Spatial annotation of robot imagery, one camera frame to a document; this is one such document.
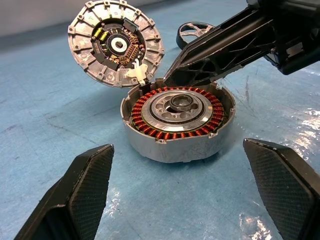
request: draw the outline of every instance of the work surface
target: work surface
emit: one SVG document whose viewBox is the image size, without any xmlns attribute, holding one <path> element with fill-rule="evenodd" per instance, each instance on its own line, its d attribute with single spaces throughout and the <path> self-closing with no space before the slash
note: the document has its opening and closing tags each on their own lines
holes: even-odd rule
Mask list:
<svg viewBox="0 0 320 240">
<path fill-rule="evenodd" d="M 142 7 L 166 50 L 157 76 L 180 52 L 181 24 L 218 25 L 245 5 L 182 0 Z M 242 143 L 248 137 L 292 147 L 320 172 L 320 64 L 283 76 L 259 59 L 220 80 L 237 104 L 226 147 L 205 160 L 164 164 L 130 146 L 120 115 L 128 89 L 88 77 L 66 32 L 67 24 L 1 39 L 0 240 L 14 238 L 76 155 L 109 143 L 115 155 L 97 240 L 281 240 Z"/>
</svg>

